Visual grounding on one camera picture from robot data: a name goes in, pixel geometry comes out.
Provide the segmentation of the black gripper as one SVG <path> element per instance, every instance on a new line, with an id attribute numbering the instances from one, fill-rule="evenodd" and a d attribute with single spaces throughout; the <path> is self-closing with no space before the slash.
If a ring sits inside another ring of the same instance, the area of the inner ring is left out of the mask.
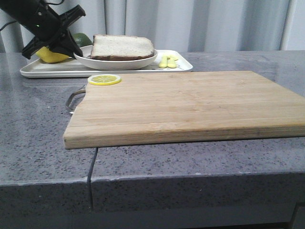
<path id="1" fill-rule="evenodd" d="M 2 0 L 0 8 L 35 36 L 22 49 L 22 55 L 27 59 L 42 47 L 72 58 L 75 58 L 75 54 L 83 56 L 71 32 L 67 30 L 86 15 L 80 5 L 62 14 L 54 11 L 44 0 Z"/>

